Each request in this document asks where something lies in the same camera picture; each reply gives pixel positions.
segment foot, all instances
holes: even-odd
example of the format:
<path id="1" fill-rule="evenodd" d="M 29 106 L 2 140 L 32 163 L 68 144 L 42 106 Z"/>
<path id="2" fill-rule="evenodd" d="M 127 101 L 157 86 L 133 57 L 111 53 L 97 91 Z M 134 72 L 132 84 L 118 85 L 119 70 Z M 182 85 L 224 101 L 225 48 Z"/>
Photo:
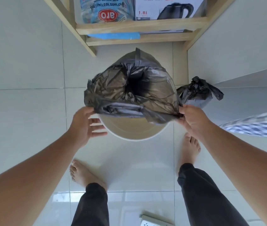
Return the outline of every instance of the foot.
<path id="1" fill-rule="evenodd" d="M 179 166 L 184 163 L 194 164 L 199 152 L 200 146 L 198 140 L 189 133 L 186 133 L 183 139 Z"/>
<path id="2" fill-rule="evenodd" d="M 79 185 L 86 187 L 90 183 L 98 183 L 107 192 L 107 185 L 93 175 L 82 163 L 76 159 L 72 161 L 70 173 L 72 180 Z"/>

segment shelf board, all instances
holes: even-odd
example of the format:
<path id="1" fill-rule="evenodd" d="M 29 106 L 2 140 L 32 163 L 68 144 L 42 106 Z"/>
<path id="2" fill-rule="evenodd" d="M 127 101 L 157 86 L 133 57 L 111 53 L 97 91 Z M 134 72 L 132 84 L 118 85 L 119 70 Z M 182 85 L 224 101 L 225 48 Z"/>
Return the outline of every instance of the shelf board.
<path id="1" fill-rule="evenodd" d="M 76 26 L 80 35 L 117 32 L 151 32 L 163 30 L 196 30 L 208 22 L 207 17 L 192 17 L 183 19 L 122 21 L 109 23 L 81 24 Z"/>
<path id="2" fill-rule="evenodd" d="M 194 38 L 193 32 L 182 33 L 161 33 L 161 34 L 141 34 L 140 39 L 126 40 L 126 39 L 98 39 L 87 38 L 86 44 L 88 46 L 112 45 L 112 44 L 135 44 L 135 43 L 151 43 L 151 42 L 174 42 L 187 41 Z"/>

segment electrical outlet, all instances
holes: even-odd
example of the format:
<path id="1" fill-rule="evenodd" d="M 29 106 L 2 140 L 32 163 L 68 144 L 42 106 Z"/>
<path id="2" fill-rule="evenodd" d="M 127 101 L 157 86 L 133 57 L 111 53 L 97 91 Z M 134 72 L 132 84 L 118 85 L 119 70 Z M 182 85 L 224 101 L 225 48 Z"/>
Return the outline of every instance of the electrical outlet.
<path id="1" fill-rule="evenodd" d="M 173 224 L 169 224 L 167 222 L 146 215 L 141 215 L 140 220 L 141 220 L 141 226 L 174 226 Z"/>

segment wooden frame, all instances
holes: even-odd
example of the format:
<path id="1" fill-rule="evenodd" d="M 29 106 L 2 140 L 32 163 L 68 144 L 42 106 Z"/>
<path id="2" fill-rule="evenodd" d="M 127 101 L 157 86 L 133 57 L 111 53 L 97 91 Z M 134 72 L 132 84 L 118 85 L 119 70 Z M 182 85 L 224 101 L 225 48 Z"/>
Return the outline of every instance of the wooden frame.
<path id="1" fill-rule="evenodd" d="M 126 21 L 96 24 L 81 24 L 75 22 L 74 0 L 44 0 L 56 13 L 66 27 L 74 34 L 92 56 L 96 56 L 93 46 L 112 44 L 131 44 L 145 42 L 186 41 L 184 52 L 202 36 L 213 22 L 233 3 L 234 0 L 207 0 L 207 16 L 184 19 L 165 19 L 148 21 Z M 160 30 L 176 30 L 185 28 L 193 32 L 141 34 L 135 40 L 102 40 L 87 37 L 88 34 L 117 32 L 149 32 Z"/>

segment box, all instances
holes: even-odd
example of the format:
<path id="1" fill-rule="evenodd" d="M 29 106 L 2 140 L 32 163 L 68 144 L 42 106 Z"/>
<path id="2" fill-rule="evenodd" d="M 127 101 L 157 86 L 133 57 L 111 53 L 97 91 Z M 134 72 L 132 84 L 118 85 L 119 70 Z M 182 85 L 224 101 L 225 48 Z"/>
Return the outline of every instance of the box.
<path id="1" fill-rule="evenodd" d="M 193 17 L 203 1 L 204 0 L 136 0 L 136 20 Z M 178 29 L 150 33 L 183 32 L 183 30 L 184 29 Z"/>

